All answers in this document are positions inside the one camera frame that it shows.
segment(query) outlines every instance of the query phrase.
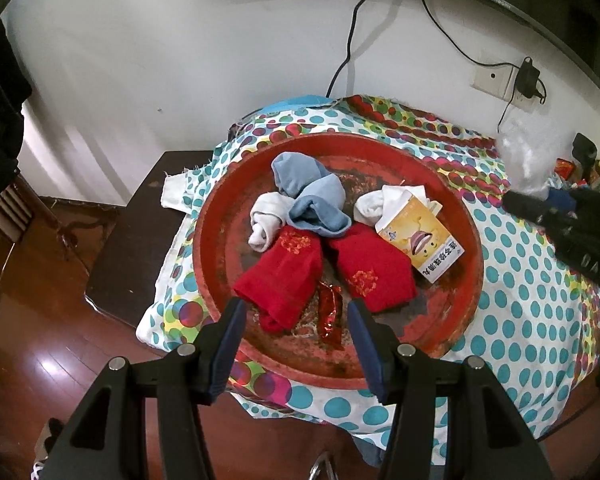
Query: wooden floor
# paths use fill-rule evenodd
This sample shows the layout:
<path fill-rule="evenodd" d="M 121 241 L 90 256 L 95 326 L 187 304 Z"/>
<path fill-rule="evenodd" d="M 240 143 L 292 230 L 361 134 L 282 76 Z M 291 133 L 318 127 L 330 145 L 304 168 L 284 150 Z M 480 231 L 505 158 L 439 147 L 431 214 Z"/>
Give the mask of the wooden floor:
<path fill-rule="evenodd" d="M 64 222 L 90 220 L 56 206 Z M 78 232 L 79 251 L 90 264 L 101 247 L 100 232 Z M 65 261 L 54 233 L 35 220 L 11 254 L 0 279 L 0 457 L 19 479 L 28 479 L 34 443 L 45 421 L 67 420 L 107 361 L 156 356 L 133 331 L 96 313 L 83 300 L 86 275 L 75 258 Z M 591 381 L 570 397 L 573 412 L 595 394 Z M 155 403 L 147 407 L 151 478 L 161 478 Z M 301 480 L 319 453 L 335 456 L 341 480 L 375 478 L 351 437 L 330 425 L 295 419 L 254 420 L 233 397 L 201 409 L 208 450 L 219 480 Z M 548 440 L 557 478 L 579 472 L 600 449 L 600 403 L 568 430 Z"/>

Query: white label on box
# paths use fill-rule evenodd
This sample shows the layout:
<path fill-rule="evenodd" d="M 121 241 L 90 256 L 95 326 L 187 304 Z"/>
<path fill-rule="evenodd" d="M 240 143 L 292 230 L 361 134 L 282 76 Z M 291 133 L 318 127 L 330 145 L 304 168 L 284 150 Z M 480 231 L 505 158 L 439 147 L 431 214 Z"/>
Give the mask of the white label on box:
<path fill-rule="evenodd" d="M 433 283 L 443 272 L 445 272 L 445 270 L 451 267 L 452 263 L 456 261 L 462 253 L 464 253 L 462 246 L 455 238 L 450 236 L 446 239 L 445 243 L 433 253 L 433 256 L 418 268 L 418 271 L 427 279 L 427 281 Z"/>

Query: red sock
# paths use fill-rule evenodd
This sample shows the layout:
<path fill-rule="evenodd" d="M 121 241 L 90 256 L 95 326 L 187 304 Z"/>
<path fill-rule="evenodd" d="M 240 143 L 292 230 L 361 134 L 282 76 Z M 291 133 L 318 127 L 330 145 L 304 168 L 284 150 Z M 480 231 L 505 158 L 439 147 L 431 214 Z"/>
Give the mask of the red sock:
<path fill-rule="evenodd" d="M 234 283 L 234 291 L 260 309 L 265 332 L 282 332 L 296 326 L 321 276 L 318 235 L 286 225 L 276 243 Z"/>
<path fill-rule="evenodd" d="M 326 238 L 336 251 L 336 266 L 354 298 L 371 312 L 381 312 L 416 297 L 411 260 L 364 224 L 353 225 L 342 238 Z"/>

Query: red round tray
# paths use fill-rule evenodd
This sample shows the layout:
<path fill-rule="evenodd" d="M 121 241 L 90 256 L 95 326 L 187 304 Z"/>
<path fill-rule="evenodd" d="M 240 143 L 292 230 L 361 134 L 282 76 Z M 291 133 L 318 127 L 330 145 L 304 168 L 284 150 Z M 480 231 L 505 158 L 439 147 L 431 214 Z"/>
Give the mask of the red round tray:
<path fill-rule="evenodd" d="M 478 231 L 462 199 L 441 175 L 404 150 L 351 134 L 311 134 L 277 142 L 244 158 L 216 184 L 200 212 L 193 245 L 196 281 L 211 317 L 220 317 L 232 296 L 232 284 L 260 257 L 247 244 L 249 212 L 261 193 L 277 190 L 270 166 L 282 152 L 314 156 L 336 173 L 347 193 L 344 212 L 350 216 L 359 196 L 402 181 L 405 186 L 424 184 L 427 196 L 443 205 L 438 218 L 464 247 L 464 254 L 433 285 L 414 270 L 421 300 L 377 314 L 376 319 L 391 326 L 400 341 L 433 357 L 444 355 L 471 321 L 482 291 Z M 320 341 L 315 323 L 315 312 L 307 309 L 295 335 L 273 336 L 260 328 L 252 306 L 240 350 L 266 369 L 301 383 L 366 388 L 346 316 L 341 351 Z"/>

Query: tablecloth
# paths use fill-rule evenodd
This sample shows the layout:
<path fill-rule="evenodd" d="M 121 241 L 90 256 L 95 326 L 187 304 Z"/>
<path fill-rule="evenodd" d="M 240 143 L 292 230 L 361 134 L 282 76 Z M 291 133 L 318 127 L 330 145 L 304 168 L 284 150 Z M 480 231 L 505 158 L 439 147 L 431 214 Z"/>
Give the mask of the tablecloth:
<path fill-rule="evenodd" d="M 484 287 L 474 319 L 443 359 L 482 356 L 534 436 L 562 411 L 570 390 L 598 358 L 600 289 L 555 259 L 541 230 L 504 211 L 509 187 L 494 140 L 404 104 L 356 95 L 318 108 L 253 114 L 234 124 L 235 139 L 214 150 L 211 163 L 178 177 L 183 223 L 177 256 L 166 262 L 155 303 L 138 338 L 171 350 L 195 339 L 210 322 L 192 268 L 196 218 L 227 168 L 272 142 L 305 134 L 345 132 L 407 150 L 448 178 L 480 233 Z M 388 443 L 393 406 L 368 390 L 328 390 L 288 380 L 238 353 L 229 390 L 254 417 L 295 416 L 336 424 L 381 448 Z M 446 456 L 446 399 L 436 399 L 433 463 Z"/>

